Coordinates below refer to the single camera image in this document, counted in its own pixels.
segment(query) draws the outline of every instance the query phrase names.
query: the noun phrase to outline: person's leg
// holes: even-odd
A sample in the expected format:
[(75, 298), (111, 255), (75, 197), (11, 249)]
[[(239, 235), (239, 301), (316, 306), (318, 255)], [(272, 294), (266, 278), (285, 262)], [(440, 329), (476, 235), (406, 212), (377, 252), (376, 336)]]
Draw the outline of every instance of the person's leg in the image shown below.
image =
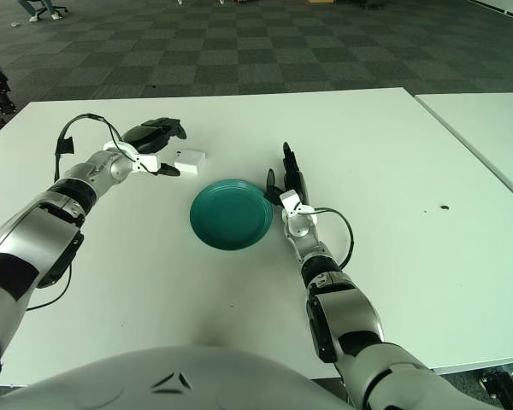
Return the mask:
[(17, 3), (20, 4), (27, 11), (28, 14), (36, 14), (36, 10), (27, 0), (17, 0)]
[(51, 0), (42, 0), (42, 3), (48, 9), (48, 11), (50, 12), (51, 15), (54, 15), (56, 13), (56, 10), (53, 7), (53, 4), (51, 4)]

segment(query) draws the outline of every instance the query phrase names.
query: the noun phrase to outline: robot forearm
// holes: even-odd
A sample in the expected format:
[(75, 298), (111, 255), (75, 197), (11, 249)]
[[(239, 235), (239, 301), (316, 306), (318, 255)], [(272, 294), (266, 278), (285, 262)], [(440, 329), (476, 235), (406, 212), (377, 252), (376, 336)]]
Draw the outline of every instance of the robot forearm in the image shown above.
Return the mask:
[(54, 284), (83, 241), (80, 228), (97, 199), (131, 172), (118, 151), (74, 166), (0, 228), (0, 356), (32, 292)]
[[(287, 220), (288, 211), (283, 212)], [(286, 235), (295, 247), (308, 292), (306, 310), (315, 351), (322, 361), (334, 363), (355, 407), (494, 408), (460, 393), (403, 348), (383, 342), (378, 313), (319, 242), (315, 224), (309, 222), (307, 235), (313, 238), (307, 237), (305, 242), (293, 235), (302, 224), (296, 230), (288, 226)]]

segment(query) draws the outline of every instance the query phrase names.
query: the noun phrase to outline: floor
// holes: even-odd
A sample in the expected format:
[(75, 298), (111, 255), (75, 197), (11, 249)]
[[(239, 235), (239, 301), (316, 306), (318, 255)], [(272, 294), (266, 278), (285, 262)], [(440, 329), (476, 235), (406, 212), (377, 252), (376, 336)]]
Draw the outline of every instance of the floor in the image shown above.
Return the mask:
[[(464, 0), (392, 0), (381, 10), (347, 0), (56, 1), (70, 13), (34, 24), (15, 1), (0, 1), (0, 64), (18, 108), (392, 86), (412, 94), (513, 91), (513, 19)], [(499, 406), (474, 373), (446, 378)]]

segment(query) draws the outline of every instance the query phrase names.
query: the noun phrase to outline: small white object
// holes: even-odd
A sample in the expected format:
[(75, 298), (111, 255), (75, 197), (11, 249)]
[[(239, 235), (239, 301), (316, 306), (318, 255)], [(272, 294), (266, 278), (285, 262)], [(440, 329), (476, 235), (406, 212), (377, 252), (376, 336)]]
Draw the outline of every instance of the small white object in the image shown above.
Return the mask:
[(180, 173), (191, 173), (198, 175), (205, 163), (205, 153), (201, 151), (190, 151), (188, 149), (178, 151), (174, 166)]

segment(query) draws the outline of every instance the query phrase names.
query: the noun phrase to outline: chair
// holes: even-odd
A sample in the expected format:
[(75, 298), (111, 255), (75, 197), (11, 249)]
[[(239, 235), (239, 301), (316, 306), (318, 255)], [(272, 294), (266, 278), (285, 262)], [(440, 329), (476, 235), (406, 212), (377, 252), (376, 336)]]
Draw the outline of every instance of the chair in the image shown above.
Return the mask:
[[(45, 13), (48, 9), (44, 6), (44, 4), (40, 1), (40, 0), (28, 0), (29, 2), (33, 2), (33, 3), (40, 3), (40, 5), (42, 7), (40, 7), (39, 9), (36, 10), (36, 15), (39, 17), (40, 15), (42, 15), (43, 13)], [(64, 7), (64, 6), (56, 6), (55, 4), (53, 5), (53, 8), (55, 10), (57, 10), (59, 13), (61, 13), (61, 10), (64, 10), (65, 13), (68, 13), (68, 8)]]

